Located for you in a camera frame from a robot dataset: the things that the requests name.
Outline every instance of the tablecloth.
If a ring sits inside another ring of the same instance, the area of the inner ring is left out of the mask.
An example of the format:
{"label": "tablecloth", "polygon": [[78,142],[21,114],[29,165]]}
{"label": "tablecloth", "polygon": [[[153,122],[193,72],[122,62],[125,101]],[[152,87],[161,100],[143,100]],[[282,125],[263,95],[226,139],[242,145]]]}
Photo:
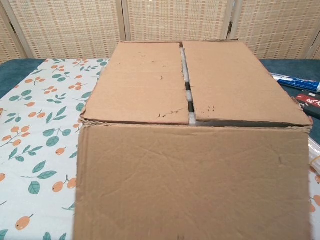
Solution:
{"label": "tablecloth", "polygon": [[[0,240],[72,239],[78,118],[107,63],[47,59],[0,100]],[[310,171],[315,240],[319,183]]]}

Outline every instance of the teal cloth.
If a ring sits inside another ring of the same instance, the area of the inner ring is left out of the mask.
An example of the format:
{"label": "teal cloth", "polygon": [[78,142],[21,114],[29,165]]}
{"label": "teal cloth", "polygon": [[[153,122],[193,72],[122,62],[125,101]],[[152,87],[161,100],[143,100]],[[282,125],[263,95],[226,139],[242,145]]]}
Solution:
{"label": "teal cloth", "polygon": [[[0,65],[0,98],[34,71],[43,59],[15,59]],[[320,60],[261,60],[269,72],[320,81]],[[291,87],[282,87],[292,97],[301,91]],[[310,136],[320,144],[320,119],[313,119]]]}
{"label": "teal cloth", "polygon": [[[270,73],[320,82],[320,60],[261,60],[261,62]],[[282,88],[291,97],[296,97],[302,92],[292,87],[282,86]],[[320,144],[320,119],[313,117],[312,120],[310,137]]]}
{"label": "teal cloth", "polygon": [[0,65],[0,99],[34,71],[44,59],[14,59]]}

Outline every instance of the toothpaste tube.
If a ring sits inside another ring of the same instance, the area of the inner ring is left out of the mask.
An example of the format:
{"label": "toothpaste tube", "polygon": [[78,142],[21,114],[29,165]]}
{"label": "toothpaste tube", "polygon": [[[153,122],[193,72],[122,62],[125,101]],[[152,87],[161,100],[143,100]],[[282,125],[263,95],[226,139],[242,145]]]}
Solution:
{"label": "toothpaste tube", "polygon": [[281,85],[293,87],[296,89],[308,90],[314,93],[320,92],[320,82],[318,81],[305,80],[276,73],[271,73],[271,75]]}

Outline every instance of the box flap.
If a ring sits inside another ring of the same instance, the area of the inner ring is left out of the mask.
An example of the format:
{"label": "box flap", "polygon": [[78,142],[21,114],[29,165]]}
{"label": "box flap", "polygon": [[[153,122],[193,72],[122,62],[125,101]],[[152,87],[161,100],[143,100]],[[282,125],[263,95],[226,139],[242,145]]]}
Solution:
{"label": "box flap", "polygon": [[119,43],[82,117],[100,122],[189,124],[179,43]]}
{"label": "box flap", "polygon": [[197,121],[311,124],[243,43],[185,41],[183,47]]}
{"label": "box flap", "polygon": [[308,133],[85,124],[75,240],[309,240]]}

